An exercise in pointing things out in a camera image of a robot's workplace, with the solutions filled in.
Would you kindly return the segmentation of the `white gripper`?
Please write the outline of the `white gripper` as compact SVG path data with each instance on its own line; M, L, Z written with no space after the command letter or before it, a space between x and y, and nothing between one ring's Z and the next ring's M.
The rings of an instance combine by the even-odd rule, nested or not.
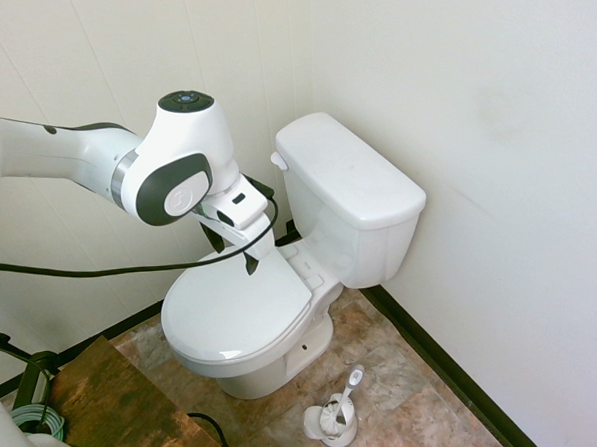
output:
M196 219L216 253L222 254L228 243L243 253L248 275L254 274L258 261L275 248L272 224L264 212L250 226L241 229L199 214Z

